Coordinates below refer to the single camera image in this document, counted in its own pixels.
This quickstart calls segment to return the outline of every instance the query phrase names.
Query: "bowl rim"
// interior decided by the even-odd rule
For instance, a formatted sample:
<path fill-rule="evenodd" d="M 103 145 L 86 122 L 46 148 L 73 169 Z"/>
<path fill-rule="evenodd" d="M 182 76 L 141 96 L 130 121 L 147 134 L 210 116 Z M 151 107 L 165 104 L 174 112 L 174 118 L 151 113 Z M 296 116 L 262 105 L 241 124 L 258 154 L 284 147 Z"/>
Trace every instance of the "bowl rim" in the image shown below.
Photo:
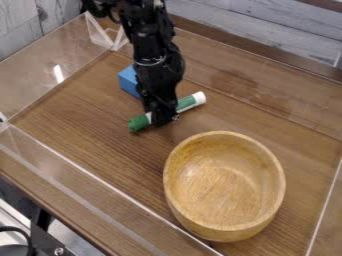
<path fill-rule="evenodd" d="M 236 225 L 218 225 L 218 224 L 210 224 L 205 223 L 204 221 L 200 220 L 194 220 L 188 212 L 185 212 L 184 208 L 181 207 L 181 204 L 178 203 L 178 201 L 175 200 L 173 193 L 171 193 L 171 186 L 170 186 L 170 181 L 169 181 L 169 173 L 170 173 L 170 164 L 171 164 L 171 159 L 174 158 L 174 156 L 177 155 L 177 153 L 180 152 L 181 148 L 184 148 L 189 143 L 192 143 L 194 140 L 202 138 L 202 137 L 208 137 L 208 136 L 213 136 L 213 135 L 228 135 L 228 136 L 234 136 L 234 137 L 240 137 L 241 139 L 245 139 L 250 142 L 253 142 L 270 156 L 276 167 L 277 167 L 277 177 L 280 179 L 280 189 L 278 189 L 278 197 L 277 197 L 277 201 L 273 204 L 273 206 L 270 207 L 270 210 L 266 212 L 266 214 L 261 215 L 256 220 L 248 222 L 248 223 L 242 223 L 242 224 L 236 224 Z M 180 214 L 182 215 L 184 218 L 186 218 L 190 222 L 196 223 L 197 225 L 209 228 L 212 230 L 217 230 L 217 231 L 241 231 L 241 230 L 246 230 L 246 229 L 252 229 L 260 225 L 262 225 L 265 222 L 268 222 L 276 215 L 276 213 L 278 212 L 284 199 L 285 199 L 285 193 L 286 193 L 286 177 L 285 177 L 285 171 L 282 168 L 282 165 L 280 163 L 280 160 L 277 159 L 274 153 L 270 151 L 270 149 L 256 139 L 253 139 L 252 137 L 237 133 L 237 132 L 230 132 L 230 131 L 212 131 L 212 132 L 205 132 L 205 133 L 200 133 L 197 135 L 193 135 L 192 137 L 189 137 L 185 141 L 182 141 L 180 143 L 180 145 L 174 148 L 169 158 L 167 158 L 167 162 L 165 165 L 165 171 L 163 171 L 163 186 L 165 186 L 165 192 L 166 192 L 166 197 L 167 197 L 167 201 L 173 204 L 173 206 L 175 207 L 177 211 L 180 212 Z"/>

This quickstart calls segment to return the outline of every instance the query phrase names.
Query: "black robotic arm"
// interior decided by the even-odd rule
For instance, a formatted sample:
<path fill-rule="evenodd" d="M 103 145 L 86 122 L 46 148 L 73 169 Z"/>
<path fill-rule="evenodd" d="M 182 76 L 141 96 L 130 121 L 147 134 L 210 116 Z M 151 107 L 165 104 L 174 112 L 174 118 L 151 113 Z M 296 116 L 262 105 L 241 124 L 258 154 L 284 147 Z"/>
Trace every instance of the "black robotic arm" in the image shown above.
<path fill-rule="evenodd" d="M 173 43 L 175 31 L 165 0 L 83 0 L 83 3 L 97 17 L 110 16 L 122 23 L 134 45 L 137 89 L 145 111 L 153 113 L 153 124 L 167 124 L 178 119 L 175 90 L 184 79 L 185 60 Z"/>

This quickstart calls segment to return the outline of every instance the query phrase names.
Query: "blue block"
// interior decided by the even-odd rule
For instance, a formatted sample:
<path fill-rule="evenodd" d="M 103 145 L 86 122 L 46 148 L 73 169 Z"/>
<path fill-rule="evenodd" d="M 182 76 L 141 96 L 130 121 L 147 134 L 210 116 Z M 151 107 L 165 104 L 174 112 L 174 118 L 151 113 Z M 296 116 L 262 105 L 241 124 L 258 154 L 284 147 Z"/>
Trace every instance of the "blue block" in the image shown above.
<path fill-rule="evenodd" d="M 127 67 L 118 75 L 122 89 L 129 92 L 134 97 L 141 99 L 141 95 L 137 91 L 137 73 L 134 66 Z"/>

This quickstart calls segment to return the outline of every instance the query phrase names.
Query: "cable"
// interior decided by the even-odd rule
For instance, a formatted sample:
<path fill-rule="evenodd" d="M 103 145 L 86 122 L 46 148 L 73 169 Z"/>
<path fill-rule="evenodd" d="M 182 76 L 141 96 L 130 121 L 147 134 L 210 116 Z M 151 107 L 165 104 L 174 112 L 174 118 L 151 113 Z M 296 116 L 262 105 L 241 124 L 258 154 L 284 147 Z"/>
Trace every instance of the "cable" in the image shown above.
<path fill-rule="evenodd" d="M 35 248 L 34 248 L 33 241 L 31 241 L 31 238 L 30 238 L 29 234 L 21 228 L 11 227 L 11 226 L 0 227 L 0 233 L 2 232 L 18 232 L 18 233 L 21 233 L 26 237 L 26 240 L 27 240 L 27 256 L 34 256 Z"/>

